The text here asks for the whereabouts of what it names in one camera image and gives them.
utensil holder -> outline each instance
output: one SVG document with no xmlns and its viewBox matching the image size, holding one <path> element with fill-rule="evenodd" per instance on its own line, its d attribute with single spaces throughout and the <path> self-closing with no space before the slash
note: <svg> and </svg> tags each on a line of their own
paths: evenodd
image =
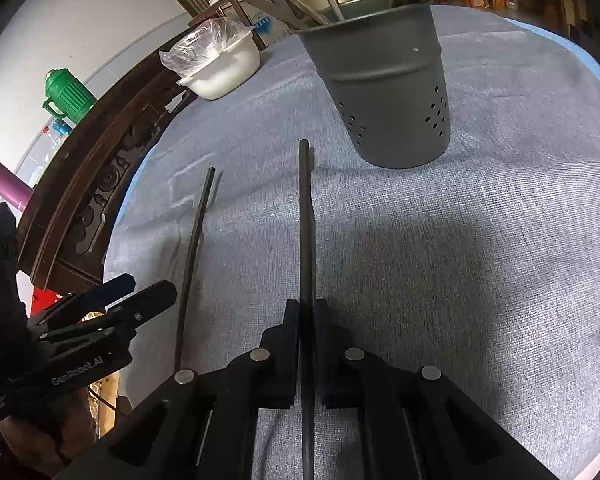
<svg viewBox="0 0 600 480">
<path fill-rule="evenodd" d="M 345 21 L 298 35 L 358 154 L 382 168 L 413 168 L 450 140 L 441 48 L 428 5 L 383 7 L 347 2 Z"/>
</svg>

green thermos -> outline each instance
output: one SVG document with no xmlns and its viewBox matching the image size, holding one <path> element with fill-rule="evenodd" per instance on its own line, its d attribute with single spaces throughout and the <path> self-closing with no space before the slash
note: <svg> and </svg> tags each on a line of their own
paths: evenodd
<svg viewBox="0 0 600 480">
<path fill-rule="evenodd" d="M 78 124 L 96 102 L 94 95 L 67 68 L 46 74 L 45 95 L 48 99 L 42 107 L 56 119 L 68 117 L 74 124 Z M 50 106 L 51 101 L 59 112 Z"/>
</svg>

screw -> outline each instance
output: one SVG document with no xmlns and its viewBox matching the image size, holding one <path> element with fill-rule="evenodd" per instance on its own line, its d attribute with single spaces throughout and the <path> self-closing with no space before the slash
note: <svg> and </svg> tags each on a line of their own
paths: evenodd
<svg viewBox="0 0 600 480">
<path fill-rule="evenodd" d="M 173 379 L 178 384 L 187 384 L 187 383 L 190 383 L 195 376 L 196 376 L 196 373 L 193 370 L 189 370 L 188 368 L 183 368 L 182 370 L 178 370 L 176 372 L 176 374 L 173 376 Z"/>
<path fill-rule="evenodd" d="M 420 373 L 427 381 L 437 381 L 442 377 L 442 372 L 435 366 L 425 366 Z"/>
<path fill-rule="evenodd" d="M 349 361 L 362 361 L 365 358 L 365 351 L 362 348 L 347 348 L 347 351 L 344 352 L 344 357 Z"/>
<path fill-rule="evenodd" d="M 269 359 L 270 353 L 266 348 L 256 348 L 251 350 L 249 357 L 252 361 L 266 361 Z"/>
</svg>

purple thermos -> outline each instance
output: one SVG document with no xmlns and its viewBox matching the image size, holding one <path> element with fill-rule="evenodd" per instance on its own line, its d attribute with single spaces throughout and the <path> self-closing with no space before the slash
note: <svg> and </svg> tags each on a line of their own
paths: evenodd
<svg viewBox="0 0 600 480">
<path fill-rule="evenodd" d="M 0 162 L 0 196 L 19 211 L 24 211 L 33 190 Z"/>
</svg>

clear plastic bag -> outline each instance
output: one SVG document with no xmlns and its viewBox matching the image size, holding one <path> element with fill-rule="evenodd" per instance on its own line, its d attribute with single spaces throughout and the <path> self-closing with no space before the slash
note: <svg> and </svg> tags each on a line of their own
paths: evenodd
<svg viewBox="0 0 600 480">
<path fill-rule="evenodd" d="M 206 20 L 192 33 L 173 45 L 168 52 L 160 53 L 160 61 L 180 77 L 202 70 L 236 41 L 251 34 L 253 27 L 227 18 Z"/>
</svg>

